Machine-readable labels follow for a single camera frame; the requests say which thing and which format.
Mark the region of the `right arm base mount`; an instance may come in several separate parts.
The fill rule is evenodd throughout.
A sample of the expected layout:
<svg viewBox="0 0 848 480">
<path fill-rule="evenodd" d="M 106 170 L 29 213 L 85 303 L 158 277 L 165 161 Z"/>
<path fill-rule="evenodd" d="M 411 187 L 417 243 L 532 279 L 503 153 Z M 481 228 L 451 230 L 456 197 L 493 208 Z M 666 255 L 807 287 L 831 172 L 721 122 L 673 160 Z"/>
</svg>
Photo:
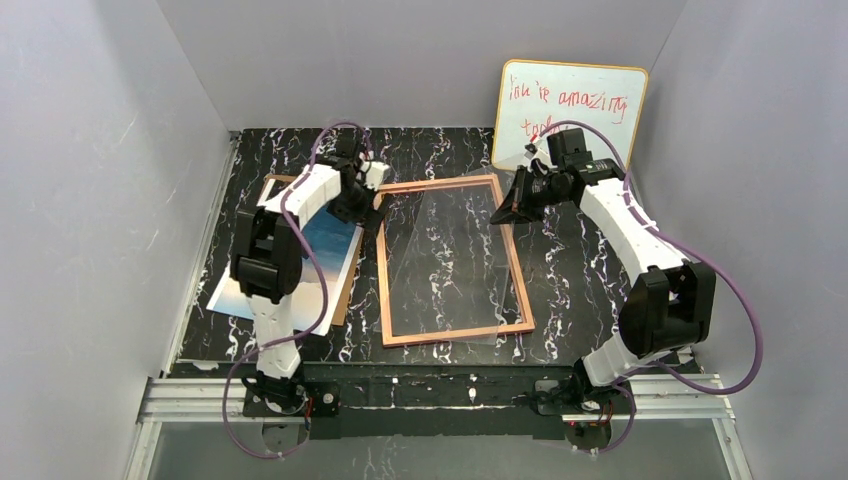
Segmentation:
<svg viewBox="0 0 848 480">
<path fill-rule="evenodd" d="M 529 396 L 532 409 L 543 416 L 588 415 L 595 423 L 607 423 L 616 414 L 630 415 L 630 385 L 590 387 L 588 392 L 564 382 L 538 381 Z"/>
</svg>

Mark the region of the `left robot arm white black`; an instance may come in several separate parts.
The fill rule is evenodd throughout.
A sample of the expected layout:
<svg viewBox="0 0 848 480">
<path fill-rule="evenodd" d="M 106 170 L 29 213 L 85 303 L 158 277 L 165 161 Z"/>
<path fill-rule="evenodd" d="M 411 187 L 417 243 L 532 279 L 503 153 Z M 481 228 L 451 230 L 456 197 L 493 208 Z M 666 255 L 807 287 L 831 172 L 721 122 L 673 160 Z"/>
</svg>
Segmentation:
<svg viewBox="0 0 848 480">
<path fill-rule="evenodd" d="M 374 201 L 390 167 L 368 153 L 310 163 L 277 196 L 237 217 L 229 273 L 253 315 L 258 371 L 276 380 L 294 376 L 297 340 L 330 318 L 331 295 L 304 229 L 321 211 L 367 230 L 385 216 Z"/>
</svg>

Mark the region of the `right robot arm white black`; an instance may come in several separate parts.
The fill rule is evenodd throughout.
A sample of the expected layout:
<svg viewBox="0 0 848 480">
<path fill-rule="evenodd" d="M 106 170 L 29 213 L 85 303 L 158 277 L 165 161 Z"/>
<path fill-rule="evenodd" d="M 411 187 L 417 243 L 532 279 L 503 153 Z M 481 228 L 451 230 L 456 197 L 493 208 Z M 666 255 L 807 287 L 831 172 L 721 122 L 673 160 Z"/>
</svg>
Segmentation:
<svg viewBox="0 0 848 480">
<path fill-rule="evenodd" d="M 705 340 L 714 270 L 650 233 L 653 224 L 628 192 L 618 157 L 594 158 L 582 129 L 548 136 L 545 148 L 540 143 L 532 137 L 525 145 L 525 159 L 491 223 L 537 222 L 548 207 L 571 203 L 602 231 L 630 282 L 617 332 L 575 364 L 570 388 L 583 395 L 609 389 L 667 354 Z"/>
</svg>

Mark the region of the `sky and sea photo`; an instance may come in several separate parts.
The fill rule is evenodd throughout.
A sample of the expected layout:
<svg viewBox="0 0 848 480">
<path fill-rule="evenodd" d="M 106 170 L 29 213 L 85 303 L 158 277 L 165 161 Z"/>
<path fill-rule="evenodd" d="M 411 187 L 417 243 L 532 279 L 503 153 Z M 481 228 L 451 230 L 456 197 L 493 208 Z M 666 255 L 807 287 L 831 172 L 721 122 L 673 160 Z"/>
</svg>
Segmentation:
<svg viewBox="0 0 848 480">
<path fill-rule="evenodd" d="M 346 224 L 323 209 L 315 214 L 303 230 L 303 235 L 324 273 L 329 306 L 322 323 L 313 331 L 325 336 L 332 326 L 345 322 L 354 276 L 359 258 L 363 230 Z M 322 294 L 319 279 L 313 264 L 302 260 L 303 270 L 299 286 L 293 292 L 293 327 L 302 331 L 311 326 L 321 310 Z M 247 297 L 240 291 L 238 283 L 224 270 L 206 308 L 214 313 L 252 321 L 253 312 Z"/>
</svg>

